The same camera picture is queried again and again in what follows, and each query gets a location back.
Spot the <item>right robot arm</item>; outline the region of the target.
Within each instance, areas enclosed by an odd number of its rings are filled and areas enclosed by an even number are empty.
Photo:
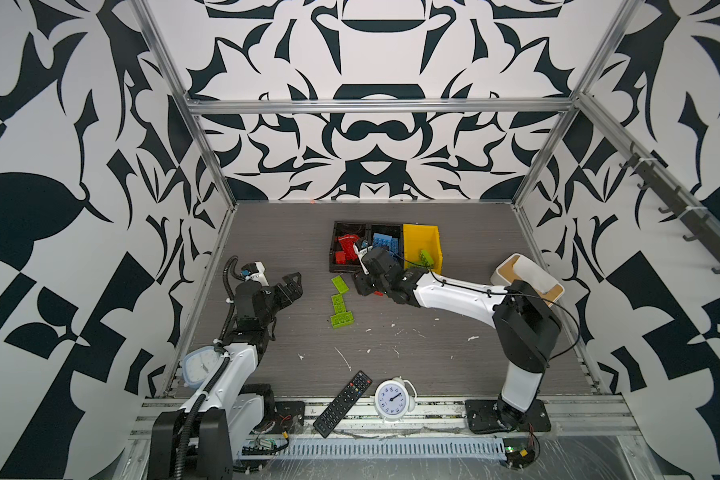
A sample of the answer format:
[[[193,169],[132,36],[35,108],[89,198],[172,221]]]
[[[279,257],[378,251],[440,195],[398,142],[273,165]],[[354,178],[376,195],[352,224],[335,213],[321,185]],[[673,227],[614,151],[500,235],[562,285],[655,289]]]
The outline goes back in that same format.
[[[508,360],[498,409],[516,418],[530,409],[553,358],[562,322],[528,282],[481,285],[423,267],[405,269],[384,248],[368,247],[356,255],[361,271],[354,281],[361,295],[379,292],[400,305],[444,310],[494,328]]]

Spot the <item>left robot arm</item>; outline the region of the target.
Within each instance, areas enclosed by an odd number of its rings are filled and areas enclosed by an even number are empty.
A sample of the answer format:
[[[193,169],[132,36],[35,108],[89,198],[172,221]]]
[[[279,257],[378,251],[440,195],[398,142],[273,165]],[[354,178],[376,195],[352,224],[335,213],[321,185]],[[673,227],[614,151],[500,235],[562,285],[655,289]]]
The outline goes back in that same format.
[[[278,313],[302,297],[302,276],[291,273],[271,285],[256,262],[241,273],[227,266],[223,284],[229,312],[219,336],[183,362],[186,383],[197,388],[153,424],[149,479],[230,479],[248,435],[274,421],[271,386],[247,381],[274,338]]]

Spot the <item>green lego brick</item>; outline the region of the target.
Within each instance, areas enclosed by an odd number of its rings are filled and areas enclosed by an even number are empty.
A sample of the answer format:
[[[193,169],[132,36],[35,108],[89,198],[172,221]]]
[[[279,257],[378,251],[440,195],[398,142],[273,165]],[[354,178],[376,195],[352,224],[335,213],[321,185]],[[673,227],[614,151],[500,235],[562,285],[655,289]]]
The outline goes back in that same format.
[[[342,294],[332,295],[331,301],[332,301],[332,306],[333,306],[335,315],[346,312],[346,306],[345,306],[344,297]]]
[[[334,314],[330,317],[334,329],[350,326],[354,323],[354,315],[350,311]]]

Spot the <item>green lego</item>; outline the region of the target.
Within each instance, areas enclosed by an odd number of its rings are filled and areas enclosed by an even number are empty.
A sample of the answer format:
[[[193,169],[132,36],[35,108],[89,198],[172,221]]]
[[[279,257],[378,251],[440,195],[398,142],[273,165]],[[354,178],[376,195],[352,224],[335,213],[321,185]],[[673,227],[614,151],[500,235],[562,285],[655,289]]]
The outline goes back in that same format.
[[[434,258],[429,253],[429,251],[426,249],[421,249],[419,251],[419,259],[420,259],[420,264],[425,268],[431,269],[435,266]]]

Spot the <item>green lego plate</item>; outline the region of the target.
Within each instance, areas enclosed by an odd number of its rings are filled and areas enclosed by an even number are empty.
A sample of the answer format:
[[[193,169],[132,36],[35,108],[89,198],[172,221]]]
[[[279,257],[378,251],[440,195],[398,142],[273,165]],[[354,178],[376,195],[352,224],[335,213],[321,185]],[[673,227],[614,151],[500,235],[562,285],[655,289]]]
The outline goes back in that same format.
[[[331,282],[340,295],[343,295],[349,291],[349,287],[348,287],[347,283],[341,276],[333,277],[331,279]]]

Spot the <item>red lego arch piece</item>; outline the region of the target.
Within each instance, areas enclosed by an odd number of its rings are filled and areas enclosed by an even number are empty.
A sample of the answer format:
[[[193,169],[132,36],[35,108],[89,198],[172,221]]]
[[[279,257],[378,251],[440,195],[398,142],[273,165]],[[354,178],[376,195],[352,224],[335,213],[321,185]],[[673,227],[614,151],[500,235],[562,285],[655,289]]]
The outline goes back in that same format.
[[[356,245],[359,240],[360,237],[356,234],[345,234],[337,238],[341,251],[343,251],[346,255],[345,264],[356,262],[358,260]]]

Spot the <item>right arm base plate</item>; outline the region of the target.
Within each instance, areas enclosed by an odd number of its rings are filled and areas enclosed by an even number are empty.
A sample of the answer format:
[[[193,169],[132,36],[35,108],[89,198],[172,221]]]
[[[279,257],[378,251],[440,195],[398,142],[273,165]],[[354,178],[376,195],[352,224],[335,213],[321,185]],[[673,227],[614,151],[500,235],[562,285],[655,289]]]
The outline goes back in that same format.
[[[468,399],[464,402],[468,429],[474,434],[550,432],[552,425],[545,404],[534,399],[520,412],[503,399]]]

